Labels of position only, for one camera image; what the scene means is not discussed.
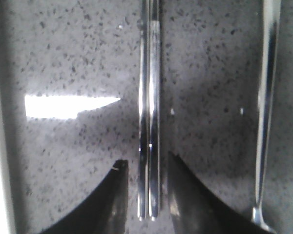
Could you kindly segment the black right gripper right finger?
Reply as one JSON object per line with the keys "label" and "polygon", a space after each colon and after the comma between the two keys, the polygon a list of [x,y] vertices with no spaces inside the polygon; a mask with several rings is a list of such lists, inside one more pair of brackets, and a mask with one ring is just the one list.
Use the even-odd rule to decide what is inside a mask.
{"label": "black right gripper right finger", "polygon": [[179,155],[169,153],[167,197],[177,234],[272,234],[218,198]]}

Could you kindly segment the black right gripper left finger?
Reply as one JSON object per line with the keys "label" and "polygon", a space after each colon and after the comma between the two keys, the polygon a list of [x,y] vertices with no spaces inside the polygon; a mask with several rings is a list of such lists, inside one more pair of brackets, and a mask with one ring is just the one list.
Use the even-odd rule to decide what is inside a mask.
{"label": "black right gripper left finger", "polygon": [[95,190],[43,234],[123,234],[128,207],[128,161],[116,160]]}

